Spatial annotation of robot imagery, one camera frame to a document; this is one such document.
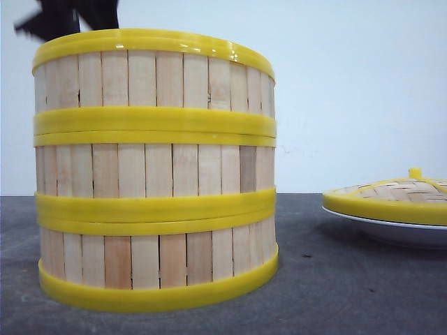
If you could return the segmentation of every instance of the gray countertop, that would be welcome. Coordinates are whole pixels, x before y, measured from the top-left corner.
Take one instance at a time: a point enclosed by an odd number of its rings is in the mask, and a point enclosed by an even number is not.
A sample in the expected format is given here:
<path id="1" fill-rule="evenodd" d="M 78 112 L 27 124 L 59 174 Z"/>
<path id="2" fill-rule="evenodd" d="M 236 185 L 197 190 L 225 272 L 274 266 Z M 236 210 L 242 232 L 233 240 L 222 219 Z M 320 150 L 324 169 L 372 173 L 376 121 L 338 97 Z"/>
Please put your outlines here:
<path id="1" fill-rule="evenodd" d="M 52 301 L 38 285 L 32 197 L 1 199 L 1 333 L 447 334 L 447 251 L 381 244 L 320 208 L 279 194 L 279 270 L 243 297 L 189 310 L 116 314 Z"/>

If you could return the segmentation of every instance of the white plate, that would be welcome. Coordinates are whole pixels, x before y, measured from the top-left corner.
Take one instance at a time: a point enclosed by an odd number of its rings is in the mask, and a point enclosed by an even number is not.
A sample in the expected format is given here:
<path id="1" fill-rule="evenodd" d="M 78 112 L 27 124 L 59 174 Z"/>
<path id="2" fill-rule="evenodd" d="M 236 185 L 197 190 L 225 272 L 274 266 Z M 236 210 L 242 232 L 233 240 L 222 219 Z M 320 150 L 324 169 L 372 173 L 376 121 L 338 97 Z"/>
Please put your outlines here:
<path id="1" fill-rule="evenodd" d="M 356 221 L 358 228 L 372 239 L 413 248 L 447 248 L 447 226 L 444 225 L 416 225 L 380 221 L 341 214 L 324 207 L 323 209 L 328 213 Z"/>

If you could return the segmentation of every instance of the woven bamboo lid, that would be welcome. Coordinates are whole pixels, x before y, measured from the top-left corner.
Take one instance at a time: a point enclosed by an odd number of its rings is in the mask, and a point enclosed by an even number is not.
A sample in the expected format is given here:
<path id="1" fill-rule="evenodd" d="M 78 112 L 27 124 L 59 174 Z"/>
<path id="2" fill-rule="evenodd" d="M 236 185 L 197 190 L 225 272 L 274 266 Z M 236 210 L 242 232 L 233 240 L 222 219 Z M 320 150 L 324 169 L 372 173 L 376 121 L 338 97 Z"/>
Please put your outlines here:
<path id="1" fill-rule="evenodd" d="M 325 192 L 323 207 L 359 218 L 447 225 L 447 180 L 424 178 L 413 167 L 407 178 Z"/>

